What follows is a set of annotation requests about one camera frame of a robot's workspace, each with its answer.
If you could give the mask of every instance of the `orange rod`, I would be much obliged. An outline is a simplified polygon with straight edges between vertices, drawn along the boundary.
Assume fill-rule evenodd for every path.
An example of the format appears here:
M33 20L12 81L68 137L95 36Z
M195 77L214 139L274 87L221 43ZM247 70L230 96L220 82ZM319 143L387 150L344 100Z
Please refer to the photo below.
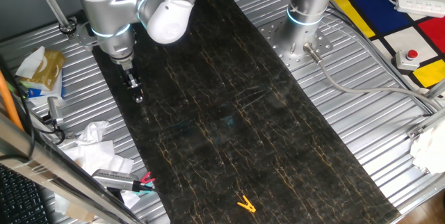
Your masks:
M3 76L2 72L0 72L0 93L1 96L3 97L3 101L5 102L9 118L12 120L12 122L14 122L16 126L18 126L22 131L24 131L22 122L20 121L19 118L19 114L17 113L17 109L15 108L13 96L9 91L8 84L6 83L5 77Z

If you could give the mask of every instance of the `red button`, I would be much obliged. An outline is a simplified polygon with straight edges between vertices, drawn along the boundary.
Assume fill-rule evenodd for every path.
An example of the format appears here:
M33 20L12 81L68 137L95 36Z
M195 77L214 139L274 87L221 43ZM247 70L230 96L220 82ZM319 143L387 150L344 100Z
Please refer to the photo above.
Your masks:
M418 56L418 54L417 54L416 50L409 50L407 56L408 56L408 58L416 58Z

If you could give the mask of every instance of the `red square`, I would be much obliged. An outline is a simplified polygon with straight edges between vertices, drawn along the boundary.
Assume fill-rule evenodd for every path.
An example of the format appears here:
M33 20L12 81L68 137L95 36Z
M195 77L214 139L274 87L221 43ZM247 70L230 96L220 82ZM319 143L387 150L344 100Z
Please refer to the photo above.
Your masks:
M419 27L445 53L445 17L429 19L419 23Z

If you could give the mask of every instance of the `clothespin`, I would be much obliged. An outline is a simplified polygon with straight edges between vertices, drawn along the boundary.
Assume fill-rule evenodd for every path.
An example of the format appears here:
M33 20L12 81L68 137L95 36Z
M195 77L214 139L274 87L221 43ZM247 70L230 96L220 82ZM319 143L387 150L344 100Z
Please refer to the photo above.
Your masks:
M154 178L148 179L151 173L152 172L148 171L148 173L146 173L144 175L144 177L142 177L142 179L140 179L140 182L142 182L143 184L149 184L150 182L154 182L154 180L155 180Z
M256 209L253 207L252 203L250 203L250 201L243 195L244 200L247 202L247 204L243 204L243 203L239 203L237 202L238 205L244 207L245 209L247 209L250 213L255 213Z

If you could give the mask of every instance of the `aluminum slotted surface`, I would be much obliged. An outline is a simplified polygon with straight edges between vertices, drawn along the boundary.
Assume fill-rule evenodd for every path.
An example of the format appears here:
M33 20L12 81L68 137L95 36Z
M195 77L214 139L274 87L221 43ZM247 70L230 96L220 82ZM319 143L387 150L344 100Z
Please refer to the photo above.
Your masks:
M104 141L113 141L115 153L134 160L131 172L141 178L147 171L134 145L133 139L122 119L118 106L97 66L93 55L85 51L76 41L69 41L58 30L58 25L48 26L0 44L0 54L15 73L20 63L34 48L44 46L62 51L66 57L63 68L65 100L62 103L65 131L73 131L79 136L92 121L108 120L110 125L104 134ZM34 107L38 115L46 115L47 105ZM74 141L66 140L59 147L74 147ZM45 189L44 196L51 219L54 223L83 223L54 211L54 194ZM139 195L140 200L131 210L143 221L150 223L170 223L165 209L155 193Z
M235 0L240 9L259 29L285 16L288 0ZM322 20L320 30L334 46L324 56L326 68L340 84L349 88L399 86L372 56L351 38L355 35L334 18ZM115 100L90 52L76 42L69 42L56 25L0 44L0 54L15 71L35 47L46 46L63 52L67 61L63 69L66 89L63 129L78 136L91 121L108 120L110 127L104 140L113 140L115 153L133 159L133 172L141 177L145 167L128 132ZM411 140L406 132L424 120L425 113L409 97L398 93L348 94L335 90L313 62L305 63L292 74L304 92L338 133L349 150L371 176L389 201L404 214L445 187L445 175L425 175L412 165ZM33 109L46 114L46 106ZM74 146L65 141L62 148ZM54 212L54 195L45 191L51 217L55 223L81 223ZM169 223L156 194L141 196L132 208L137 216L150 223Z
M261 30L286 15L288 0L235 2ZM357 35L334 19L326 17L320 25L334 46L331 54L323 56L334 80L349 88L399 87L380 58L352 39ZM412 142L406 132L425 119L425 112L411 98L398 93L343 93L332 87L313 61L303 62L292 67L293 76L402 214L445 187L445 175L425 175L412 165Z

